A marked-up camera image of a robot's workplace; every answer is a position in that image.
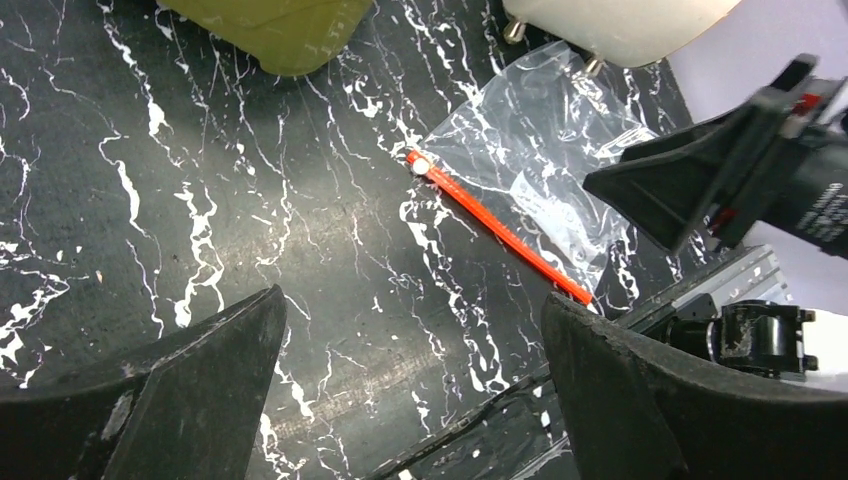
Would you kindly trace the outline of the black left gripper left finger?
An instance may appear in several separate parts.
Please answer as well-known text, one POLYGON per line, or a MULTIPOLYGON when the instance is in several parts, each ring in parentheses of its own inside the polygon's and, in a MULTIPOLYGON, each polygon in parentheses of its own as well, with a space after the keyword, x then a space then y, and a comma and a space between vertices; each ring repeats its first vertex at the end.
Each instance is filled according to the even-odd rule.
POLYGON ((5 479, 242 479, 286 331, 261 290, 148 345, 1 392, 5 479))

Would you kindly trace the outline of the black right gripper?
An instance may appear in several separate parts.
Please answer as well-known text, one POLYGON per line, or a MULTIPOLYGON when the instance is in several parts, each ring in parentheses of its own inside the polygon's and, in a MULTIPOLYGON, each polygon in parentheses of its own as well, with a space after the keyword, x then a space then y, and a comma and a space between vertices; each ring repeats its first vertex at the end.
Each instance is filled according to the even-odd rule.
POLYGON ((847 256, 847 81, 815 78, 801 54, 725 114, 625 149, 583 188, 658 247, 707 226, 733 248, 756 222, 847 256))

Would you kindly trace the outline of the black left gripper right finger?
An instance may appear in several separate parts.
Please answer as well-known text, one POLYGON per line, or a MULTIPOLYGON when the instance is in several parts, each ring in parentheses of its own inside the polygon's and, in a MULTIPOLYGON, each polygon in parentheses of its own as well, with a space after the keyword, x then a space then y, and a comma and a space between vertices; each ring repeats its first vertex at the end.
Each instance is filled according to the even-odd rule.
POLYGON ((550 294, 541 332, 584 479, 843 479, 847 397, 725 368, 550 294))

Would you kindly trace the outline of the clear zip bag orange zipper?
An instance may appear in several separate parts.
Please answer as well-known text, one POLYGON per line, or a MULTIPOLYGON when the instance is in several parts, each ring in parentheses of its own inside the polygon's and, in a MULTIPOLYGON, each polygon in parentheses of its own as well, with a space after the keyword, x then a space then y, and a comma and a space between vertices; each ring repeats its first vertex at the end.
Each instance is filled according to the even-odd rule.
POLYGON ((593 299, 627 221, 587 175, 654 138, 562 41, 504 68, 407 157, 514 253, 577 302, 593 299))

